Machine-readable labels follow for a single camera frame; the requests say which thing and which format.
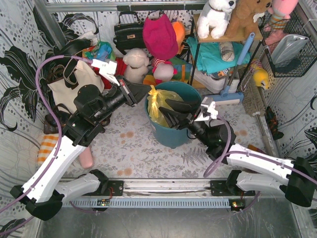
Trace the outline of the yellow plastic trash bag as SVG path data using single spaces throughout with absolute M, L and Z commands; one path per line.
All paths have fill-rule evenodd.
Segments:
M 167 104 L 166 99 L 175 100 L 178 102 L 183 102 L 184 100 L 173 91 L 156 89 L 153 85 L 151 85 L 151 90 L 149 91 L 148 106 L 147 110 L 151 120 L 161 126 L 169 127 L 165 117 L 159 110 L 160 107 L 167 108 L 173 110 L 171 106 Z

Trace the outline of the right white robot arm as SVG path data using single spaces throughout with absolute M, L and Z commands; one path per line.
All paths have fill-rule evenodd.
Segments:
M 232 170 L 226 188 L 232 194 L 246 191 L 282 193 L 285 198 L 301 207 L 311 208 L 317 203 L 317 177 L 307 159 L 277 158 L 235 143 L 235 134 L 227 121 L 211 126 L 220 119 L 216 103 L 205 97 L 202 102 L 166 100 L 159 107 L 167 124 L 175 129 L 189 130 L 206 147 L 212 159 L 204 177 L 210 176 L 220 164 L 240 166 L 249 172 Z

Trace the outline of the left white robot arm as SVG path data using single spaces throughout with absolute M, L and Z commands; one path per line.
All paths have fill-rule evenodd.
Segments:
M 71 163 L 105 131 L 102 122 L 123 104 L 137 105 L 150 90 L 149 85 L 131 83 L 123 77 L 105 95 L 93 84 L 81 87 L 74 99 L 76 111 L 62 130 L 55 150 L 25 184 L 11 189 L 11 195 L 32 216 L 47 221 L 65 203 L 82 195 L 110 192 L 108 177 L 97 169 L 63 185 L 58 182 Z

